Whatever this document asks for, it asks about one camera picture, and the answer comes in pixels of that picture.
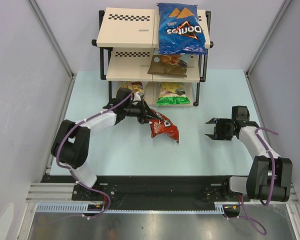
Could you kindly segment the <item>red Doritos bag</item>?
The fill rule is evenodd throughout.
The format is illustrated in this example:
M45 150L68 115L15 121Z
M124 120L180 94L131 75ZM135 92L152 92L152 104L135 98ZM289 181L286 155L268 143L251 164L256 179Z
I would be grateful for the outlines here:
M156 118L149 120L151 137L154 138L157 135L165 134L179 144L180 134L178 127L164 114L154 109L151 110L156 116Z

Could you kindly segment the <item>brown Chuba chips bag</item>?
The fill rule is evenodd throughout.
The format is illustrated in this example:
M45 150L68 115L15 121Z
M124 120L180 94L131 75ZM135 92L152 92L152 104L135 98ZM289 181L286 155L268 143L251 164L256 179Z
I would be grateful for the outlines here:
M125 81L120 88L125 88L133 91L133 100L141 101L145 95L145 89L143 83L140 81Z

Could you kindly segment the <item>green Chuba cassava chips bag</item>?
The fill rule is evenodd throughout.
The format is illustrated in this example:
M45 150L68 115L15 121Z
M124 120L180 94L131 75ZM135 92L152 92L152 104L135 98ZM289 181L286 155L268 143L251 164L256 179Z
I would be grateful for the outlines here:
M190 104L183 82L161 82L156 104L158 106Z

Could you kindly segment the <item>light blue brown chips bag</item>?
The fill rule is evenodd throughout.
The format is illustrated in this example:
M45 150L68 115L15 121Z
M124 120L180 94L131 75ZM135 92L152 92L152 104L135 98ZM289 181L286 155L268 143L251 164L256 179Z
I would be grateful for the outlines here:
M187 54L154 54L152 56L148 74L186 77L191 56Z

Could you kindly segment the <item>blue Doritos bag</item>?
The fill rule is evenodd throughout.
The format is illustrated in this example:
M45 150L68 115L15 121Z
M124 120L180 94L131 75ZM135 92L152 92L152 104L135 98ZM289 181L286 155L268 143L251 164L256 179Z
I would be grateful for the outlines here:
M160 2L157 7L158 52L161 55L207 54L197 5Z

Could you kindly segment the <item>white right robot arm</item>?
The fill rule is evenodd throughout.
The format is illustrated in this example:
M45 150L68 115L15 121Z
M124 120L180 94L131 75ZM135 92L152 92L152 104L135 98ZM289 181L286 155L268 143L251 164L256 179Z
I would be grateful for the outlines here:
M238 194L259 200L264 206L271 201L287 202L290 198L293 163L280 156L261 136L263 127L250 120L246 106L233 106L231 118L213 117L207 121L213 125L208 137L215 141L237 138L246 147L253 162L247 177L231 176L229 183L220 188L221 196L232 201Z

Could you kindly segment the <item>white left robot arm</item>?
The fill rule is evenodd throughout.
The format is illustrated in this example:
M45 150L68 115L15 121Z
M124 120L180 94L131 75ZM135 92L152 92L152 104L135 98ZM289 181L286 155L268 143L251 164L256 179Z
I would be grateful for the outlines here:
M162 118L139 93L121 87L100 112L77 122L63 120L59 126L51 154L56 158L56 164L69 170L76 183L84 187L83 194L90 200L97 199L101 193L101 188L95 184L98 178L87 163L90 138L117 125L125 117L135 117L140 124L151 124Z

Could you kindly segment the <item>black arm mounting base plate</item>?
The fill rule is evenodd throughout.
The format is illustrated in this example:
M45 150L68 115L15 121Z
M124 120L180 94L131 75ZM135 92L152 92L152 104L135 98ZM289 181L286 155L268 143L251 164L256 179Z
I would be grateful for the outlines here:
M100 176L94 188L110 197L110 210L204 211L236 203L230 178L217 176Z

